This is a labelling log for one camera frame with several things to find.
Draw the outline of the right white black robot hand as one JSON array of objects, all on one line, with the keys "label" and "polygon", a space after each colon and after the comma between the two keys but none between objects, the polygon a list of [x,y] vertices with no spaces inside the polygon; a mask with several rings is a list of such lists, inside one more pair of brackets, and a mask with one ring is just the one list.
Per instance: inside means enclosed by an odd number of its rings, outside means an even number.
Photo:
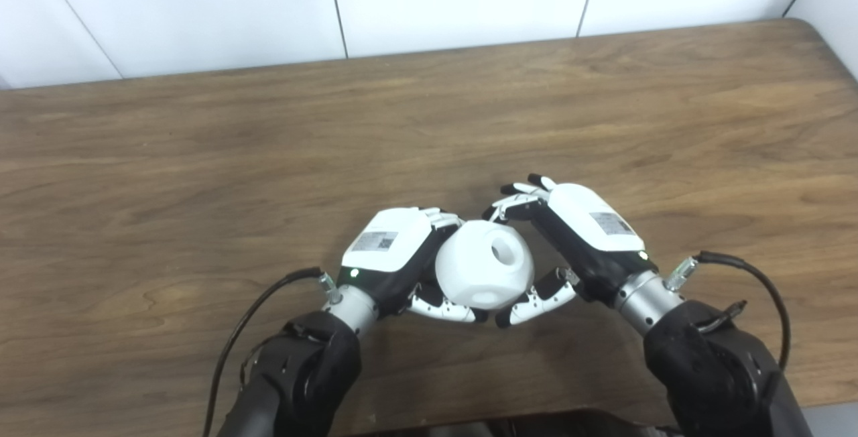
[{"label": "right white black robot hand", "polygon": [[594,190],[528,174],[526,183],[506,184],[500,192],[503,198],[487,208],[482,219],[500,225],[529,221],[567,263],[499,310],[495,323],[500,329],[559,308],[576,296],[612,308],[634,276],[656,275],[643,239]]}]

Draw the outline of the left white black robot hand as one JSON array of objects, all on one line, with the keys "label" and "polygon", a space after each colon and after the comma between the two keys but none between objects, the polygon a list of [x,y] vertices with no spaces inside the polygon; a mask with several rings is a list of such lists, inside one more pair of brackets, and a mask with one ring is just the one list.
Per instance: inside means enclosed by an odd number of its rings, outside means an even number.
[{"label": "left white black robot hand", "polygon": [[387,208],[374,215],[341,257],[337,293],[325,311],[356,333],[385,317],[413,312],[457,323],[484,323],[488,311],[456,304],[434,273],[444,242],[463,226],[441,208]]}]

